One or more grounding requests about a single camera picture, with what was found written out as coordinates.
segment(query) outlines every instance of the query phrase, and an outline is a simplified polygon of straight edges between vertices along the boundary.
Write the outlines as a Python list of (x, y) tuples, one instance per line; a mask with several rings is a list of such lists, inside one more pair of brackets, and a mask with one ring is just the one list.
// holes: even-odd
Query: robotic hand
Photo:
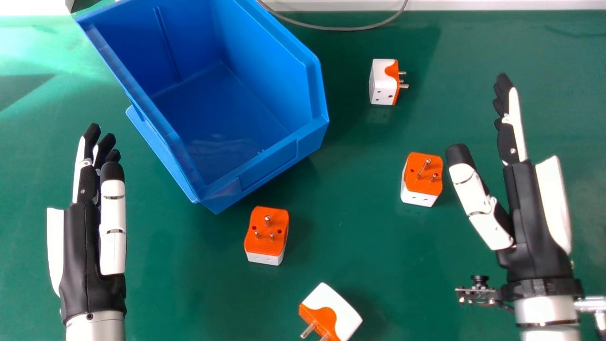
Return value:
[(116, 138), (99, 126), (80, 138), (72, 204), (47, 209), (48, 267), (67, 341), (124, 341), (124, 171)]
[(503, 162), (509, 214), (490, 195), (467, 146), (446, 150), (450, 177), (469, 220), (500, 267), (507, 284), (488, 287), (487, 276), (473, 276), (471, 288), (456, 289), (459, 302), (499, 306), (513, 312), (524, 341), (577, 341), (578, 312), (593, 313), (606, 340), (606, 299), (586, 297), (573, 277), (570, 216), (559, 159), (539, 164), (528, 158), (518, 91), (507, 75), (497, 77), (493, 105), (499, 118), (497, 147)]

